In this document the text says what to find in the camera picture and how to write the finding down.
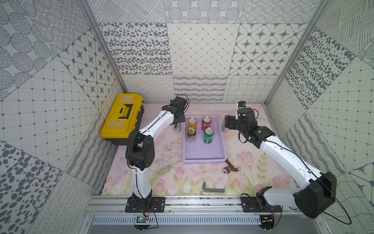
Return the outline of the orange soda can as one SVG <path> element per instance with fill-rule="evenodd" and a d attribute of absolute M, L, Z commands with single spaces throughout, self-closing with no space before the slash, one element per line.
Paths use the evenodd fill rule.
<path fill-rule="evenodd" d="M 197 120 L 196 120 L 196 118 L 191 117 L 191 118 L 188 119 L 188 128 L 190 128 L 190 127 L 194 128 L 195 130 L 197 129 Z"/>

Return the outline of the green and gold beer can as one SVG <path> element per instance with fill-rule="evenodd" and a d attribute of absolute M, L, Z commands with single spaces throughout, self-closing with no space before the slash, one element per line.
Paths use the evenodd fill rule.
<path fill-rule="evenodd" d="M 194 127 L 189 127 L 186 132 L 187 141 L 188 142 L 195 142 L 196 140 L 196 130 Z"/>

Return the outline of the red cola can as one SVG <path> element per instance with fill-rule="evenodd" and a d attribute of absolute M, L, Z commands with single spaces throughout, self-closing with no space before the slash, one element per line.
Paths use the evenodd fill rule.
<path fill-rule="evenodd" d="M 202 131 L 205 131 L 210 126 L 211 126 L 211 118 L 209 116 L 203 117 L 203 119 L 202 119 Z"/>

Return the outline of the green sprite can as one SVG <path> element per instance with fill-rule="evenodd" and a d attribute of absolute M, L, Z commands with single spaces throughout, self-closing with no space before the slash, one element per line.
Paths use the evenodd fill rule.
<path fill-rule="evenodd" d="M 203 142 L 206 144 L 212 143 L 213 136 L 214 136 L 214 130 L 211 127 L 207 127 L 204 131 Z"/>

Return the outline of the purple perforated plastic basket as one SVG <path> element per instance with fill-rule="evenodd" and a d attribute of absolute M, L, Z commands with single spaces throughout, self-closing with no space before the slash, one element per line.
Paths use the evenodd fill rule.
<path fill-rule="evenodd" d="M 212 143 L 204 143 L 204 132 L 201 129 L 203 116 L 190 115 L 186 120 L 195 118 L 197 120 L 197 131 L 194 142 L 190 142 L 187 136 L 188 122 L 184 127 L 184 154 L 183 160 L 186 164 L 209 164 L 223 163 L 227 159 L 223 134 L 221 130 L 221 121 L 219 116 L 209 116 L 211 119 L 211 128 L 213 129 Z"/>

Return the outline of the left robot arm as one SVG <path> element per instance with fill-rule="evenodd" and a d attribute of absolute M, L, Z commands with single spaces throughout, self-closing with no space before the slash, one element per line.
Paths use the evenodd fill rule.
<path fill-rule="evenodd" d="M 129 134 L 130 144 L 126 149 L 127 165 L 134 177 L 135 189 L 132 198 L 142 209 L 149 209 L 152 202 L 149 167 L 155 158 L 155 140 L 168 126 L 177 127 L 186 121 L 185 112 L 190 100 L 184 94 L 178 94 L 170 104 L 161 108 L 159 115 L 144 128 Z"/>

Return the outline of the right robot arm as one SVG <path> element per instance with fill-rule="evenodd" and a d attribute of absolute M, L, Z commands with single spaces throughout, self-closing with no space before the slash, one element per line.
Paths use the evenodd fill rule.
<path fill-rule="evenodd" d="M 255 110 L 237 109 L 235 116 L 225 116 L 225 128 L 237 130 L 244 142 L 252 143 L 271 156 L 298 184 L 297 189 L 278 189 L 267 186 L 256 194 L 257 205 L 286 206 L 300 210 L 309 218 L 317 218 L 336 201 L 337 179 L 323 173 L 292 152 L 266 126 L 259 126 Z"/>

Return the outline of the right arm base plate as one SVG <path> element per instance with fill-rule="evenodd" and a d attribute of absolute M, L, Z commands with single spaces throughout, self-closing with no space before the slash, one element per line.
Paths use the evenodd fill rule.
<path fill-rule="evenodd" d="M 280 213 L 281 206 L 271 206 L 264 199 L 242 195 L 240 197 L 244 213 Z"/>

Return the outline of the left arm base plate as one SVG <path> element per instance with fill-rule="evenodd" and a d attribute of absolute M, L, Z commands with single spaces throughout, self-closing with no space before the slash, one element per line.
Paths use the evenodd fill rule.
<path fill-rule="evenodd" d="M 131 196 L 127 200 L 126 213 L 145 213 L 151 210 L 151 213 L 163 213 L 165 209 L 165 197 L 149 197 L 142 199 L 137 196 Z"/>

